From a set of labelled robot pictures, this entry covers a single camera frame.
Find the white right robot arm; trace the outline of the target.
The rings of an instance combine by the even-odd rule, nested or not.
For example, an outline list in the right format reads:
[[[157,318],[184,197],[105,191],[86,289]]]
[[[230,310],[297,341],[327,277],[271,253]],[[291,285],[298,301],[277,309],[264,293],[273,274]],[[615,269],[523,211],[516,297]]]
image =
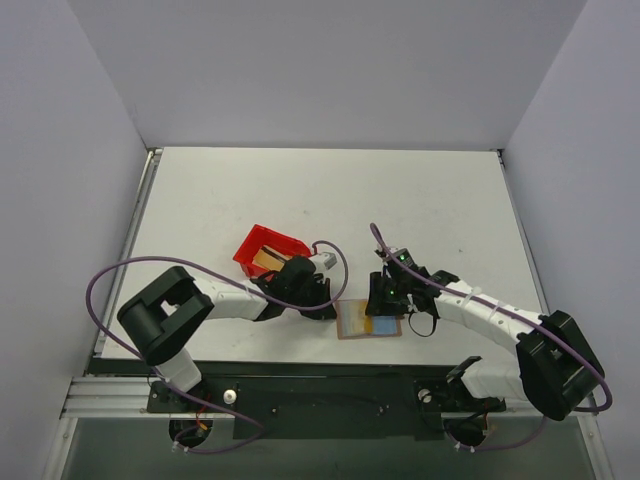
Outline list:
[[[370,316],[427,314],[432,323],[451,322],[493,341],[513,360],[470,357],[446,379],[449,402],[468,409],[479,400],[526,401],[549,419],[561,421],[583,410],[605,372],[569,314],[516,308],[485,295],[458,276],[418,266],[406,249],[377,248],[383,267],[370,275]]]

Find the red plastic bin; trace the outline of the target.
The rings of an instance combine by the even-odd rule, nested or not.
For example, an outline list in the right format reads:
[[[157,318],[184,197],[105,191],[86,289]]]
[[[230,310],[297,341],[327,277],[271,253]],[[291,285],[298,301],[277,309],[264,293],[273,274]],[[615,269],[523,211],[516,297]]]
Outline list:
[[[280,271],[294,256],[310,257],[310,248],[301,240],[255,224],[233,256],[249,278],[268,271]]]

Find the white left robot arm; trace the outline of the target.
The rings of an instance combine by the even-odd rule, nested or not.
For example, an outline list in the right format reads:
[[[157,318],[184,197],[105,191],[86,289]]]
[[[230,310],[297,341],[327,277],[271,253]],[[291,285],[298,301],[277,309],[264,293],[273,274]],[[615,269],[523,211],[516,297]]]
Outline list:
[[[172,386],[172,402],[192,412],[203,405],[206,388],[186,344],[201,324],[210,319],[265,321],[281,316],[285,307],[257,296],[257,291],[285,302],[289,309],[302,306],[307,318],[335,319],[330,280],[324,274],[336,263],[336,255],[329,252],[294,256],[281,269],[238,286],[194,277],[174,266],[126,302],[117,319],[145,363]]]

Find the tan leather card holder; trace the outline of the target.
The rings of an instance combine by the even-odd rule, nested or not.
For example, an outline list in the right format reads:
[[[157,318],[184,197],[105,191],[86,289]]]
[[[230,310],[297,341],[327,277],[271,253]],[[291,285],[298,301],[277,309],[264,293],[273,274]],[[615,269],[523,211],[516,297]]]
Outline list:
[[[391,338],[402,335],[402,316],[370,316],[366,300],[341,300],[335,305],[339,340]]]

